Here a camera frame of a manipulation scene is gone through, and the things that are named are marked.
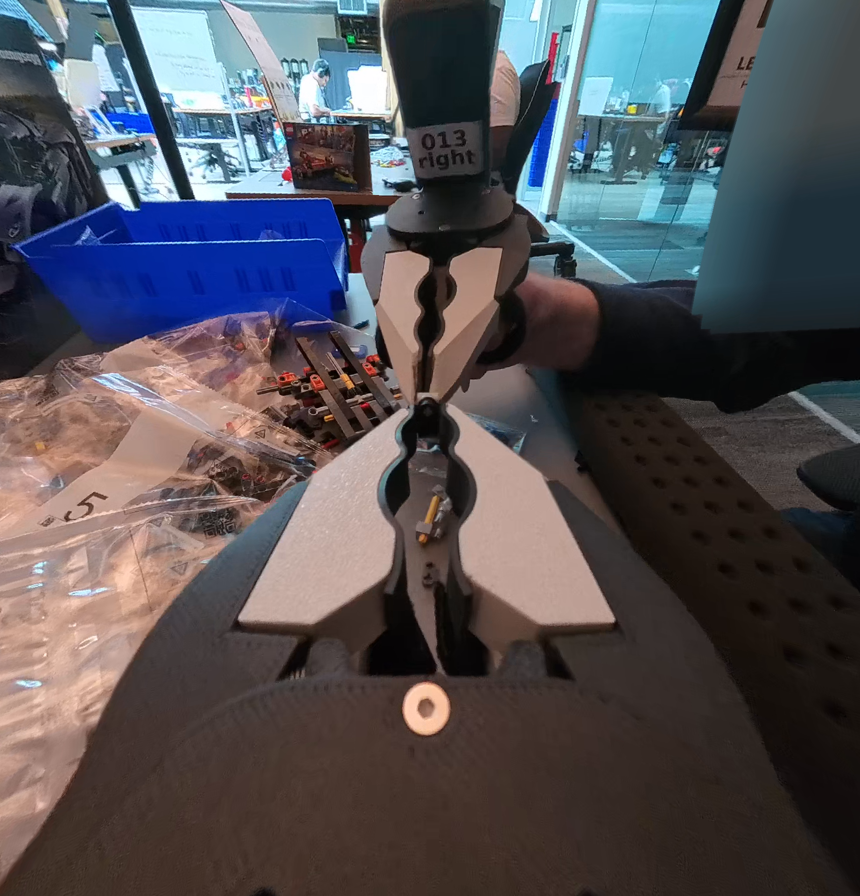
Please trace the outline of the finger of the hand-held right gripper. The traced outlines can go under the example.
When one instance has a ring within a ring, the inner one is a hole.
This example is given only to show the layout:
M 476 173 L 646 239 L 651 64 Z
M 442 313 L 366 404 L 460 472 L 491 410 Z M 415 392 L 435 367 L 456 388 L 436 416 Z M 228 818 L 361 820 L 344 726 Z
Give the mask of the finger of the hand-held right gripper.
M 448 265 L 454 295 L 440 313 L 440 335 L 429 355 L 428 393 L 439 402 L 458 390 L 498 327 L 496 288 L 502 254 L 500 247 L 478 247 L 455 256 Z
M 433 305 L 425 307 L 433 299 L 432 265 L 412 251 L 388 252 L 383 260 L 378 331 L 408 402 L 419 402 L 432 379 Z

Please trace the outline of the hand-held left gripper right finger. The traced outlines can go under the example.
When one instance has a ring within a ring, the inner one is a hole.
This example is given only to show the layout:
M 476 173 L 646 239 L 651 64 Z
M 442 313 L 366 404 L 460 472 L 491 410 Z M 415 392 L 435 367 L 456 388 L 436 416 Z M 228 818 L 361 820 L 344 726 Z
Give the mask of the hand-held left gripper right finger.
M 440 660 L 482 673 L 516 643 L 609 633 L 617 620 L 551 483 L 464 411 L 440 409 L 456 526 L 440 596 Z

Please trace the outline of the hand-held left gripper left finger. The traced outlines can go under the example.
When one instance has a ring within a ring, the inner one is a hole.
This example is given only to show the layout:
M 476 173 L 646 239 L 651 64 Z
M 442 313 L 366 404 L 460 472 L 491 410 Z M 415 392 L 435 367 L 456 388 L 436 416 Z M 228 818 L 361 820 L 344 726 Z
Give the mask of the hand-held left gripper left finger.
M 412 422 L 412 409 L 395 412 L 311 477 L 237 616 L 243 631 L 335 639 L 368 668 L 412 668 L 397 519 L 411 493 Z

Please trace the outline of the small grey lego assembly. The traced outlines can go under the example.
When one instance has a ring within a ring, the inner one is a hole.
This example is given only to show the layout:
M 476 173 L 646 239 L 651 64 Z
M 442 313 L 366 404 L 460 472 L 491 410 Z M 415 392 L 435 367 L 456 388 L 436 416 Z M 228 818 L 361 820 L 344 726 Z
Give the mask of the small grey lego assembly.
M 419 545 L 426 545 L 433 538 L 433 532 L 436 530 L 436 522 L 441 504 L 442 492 L 437 489 L 432 493 L 431 500 L 424 513 L 424 518 L 415 524 L 414 531 Z

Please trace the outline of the person's right forearm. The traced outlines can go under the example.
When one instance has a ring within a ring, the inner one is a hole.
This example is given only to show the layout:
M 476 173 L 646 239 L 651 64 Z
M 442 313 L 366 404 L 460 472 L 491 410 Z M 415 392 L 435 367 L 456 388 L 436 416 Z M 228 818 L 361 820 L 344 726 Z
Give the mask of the person's right forearm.
M 690 280 L 588 287 L 600 309 L 589 360 L 567 383 L 750 410 L 799 388 L 860 380 L 860 329 L 712 333 L 692 314 Z

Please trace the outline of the dark grey lego chassis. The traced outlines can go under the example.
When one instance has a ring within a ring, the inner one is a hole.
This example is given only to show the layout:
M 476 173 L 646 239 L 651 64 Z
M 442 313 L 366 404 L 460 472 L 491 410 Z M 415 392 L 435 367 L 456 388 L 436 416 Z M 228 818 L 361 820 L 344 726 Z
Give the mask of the dark grey lego chassis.
M 331 454 L 406 406 L 372 338 L 329 321 L 279 327 L 256 396 L 271 418 Z

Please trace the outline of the colourful lego set box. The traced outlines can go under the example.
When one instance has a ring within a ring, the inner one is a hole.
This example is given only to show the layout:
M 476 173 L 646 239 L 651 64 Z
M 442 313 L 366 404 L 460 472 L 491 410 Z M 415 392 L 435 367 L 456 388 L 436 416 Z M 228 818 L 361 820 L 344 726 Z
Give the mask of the colourful lego set box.
M 294 188 L 357 192 L 371 189 L 371 160 L 366 125 L 283 123 Z

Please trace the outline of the pile of clear lego bags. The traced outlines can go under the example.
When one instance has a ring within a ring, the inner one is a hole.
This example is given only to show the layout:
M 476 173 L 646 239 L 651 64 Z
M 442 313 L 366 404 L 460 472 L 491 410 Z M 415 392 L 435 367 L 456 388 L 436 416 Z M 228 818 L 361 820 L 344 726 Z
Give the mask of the pile of clear lego bags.
M 0 879 L 167 605 L 329 462 L 279 381 L 331 330 L 372 352 L 284 301 L 0 382 Z

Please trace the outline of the dark lego set box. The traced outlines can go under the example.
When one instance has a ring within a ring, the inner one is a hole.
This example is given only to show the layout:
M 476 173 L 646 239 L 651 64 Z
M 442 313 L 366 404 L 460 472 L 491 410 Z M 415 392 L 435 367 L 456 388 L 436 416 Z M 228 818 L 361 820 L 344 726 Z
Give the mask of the dark lego set box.
M 106 201 L 37 34 L 0 13 L 0 380 L 25 375 L 79 332 L 19 243 Z

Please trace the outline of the person's right hand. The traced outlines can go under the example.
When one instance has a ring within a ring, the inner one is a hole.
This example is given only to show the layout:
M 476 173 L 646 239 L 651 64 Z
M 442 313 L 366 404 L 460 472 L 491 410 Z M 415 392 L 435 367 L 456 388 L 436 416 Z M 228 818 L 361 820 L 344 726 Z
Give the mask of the person's right hand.
M 592 289 L 581 281 L 529 273 L 517 295 L 525 309 L 525 337 L 515 362 L 561 373 L 581 370 L 600 334 Z

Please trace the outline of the background wooden table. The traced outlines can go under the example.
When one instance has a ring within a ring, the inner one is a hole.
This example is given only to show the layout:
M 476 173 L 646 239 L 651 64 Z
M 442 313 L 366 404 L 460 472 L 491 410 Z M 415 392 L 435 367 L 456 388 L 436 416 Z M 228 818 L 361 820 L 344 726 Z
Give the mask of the background wooden table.
M 394 188 L 394 183 L 411 181 L 413 171 L 406 163 L 402 166 L 384 168 L 371 165 L 371 182 L 367 189 L 354 192 L 337 191 L 328 188 L 297 188 L 283 179 L 276 171 L 261 171 L 250 175 L 238 184 L 228 185 L 225 197 L 228 200 L 273 200 L 290 198 L 326 198 L 334 207 L 365 207 L 385 210 L 399 198 L 415 193 L 415 189 L 403 192 Z

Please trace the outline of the blue plastic bin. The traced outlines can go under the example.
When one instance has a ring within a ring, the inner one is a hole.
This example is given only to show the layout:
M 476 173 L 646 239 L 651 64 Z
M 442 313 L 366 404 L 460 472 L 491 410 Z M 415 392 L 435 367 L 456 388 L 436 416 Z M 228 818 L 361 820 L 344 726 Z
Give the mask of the blue plastic bin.
M 332 316 L 346 248 L 321 239 L 38 245 L 19 253 L 94 342 L 130 342 L 286 299 Z
M 258 241 L 272 231 L 284 239 L 346 245 L 333 205 L 323 198 L 145 203 L 137 210 L 109 203 L 76 223 L 114 242 Z

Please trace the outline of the black perforated pad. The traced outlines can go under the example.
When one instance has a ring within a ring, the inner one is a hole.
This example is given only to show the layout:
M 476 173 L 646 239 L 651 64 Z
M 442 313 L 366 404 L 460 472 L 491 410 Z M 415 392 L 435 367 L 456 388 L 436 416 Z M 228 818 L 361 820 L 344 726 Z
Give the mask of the black perforated pad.
M 660 399 L 562 397 L 603 500 L 720 652 L 801 816 L 860 893 L 860 594 Z

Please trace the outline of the pale cardboard box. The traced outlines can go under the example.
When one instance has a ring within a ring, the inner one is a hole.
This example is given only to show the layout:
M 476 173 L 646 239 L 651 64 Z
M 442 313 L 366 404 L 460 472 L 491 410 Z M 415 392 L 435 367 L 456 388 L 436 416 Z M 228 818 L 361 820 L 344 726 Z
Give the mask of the pale cardboard box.
M 741 3 L 707 106 L 722 109 L 741 106 L 772 4 L 772 1 Z

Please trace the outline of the person's legs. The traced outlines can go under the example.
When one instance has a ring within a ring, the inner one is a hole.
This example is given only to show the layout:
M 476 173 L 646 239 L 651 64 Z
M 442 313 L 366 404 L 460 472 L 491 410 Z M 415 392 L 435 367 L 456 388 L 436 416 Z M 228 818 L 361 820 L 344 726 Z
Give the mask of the person's legs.
M 793 508 L 782 517 L 860 592 L 860 507 L 854 512 Z

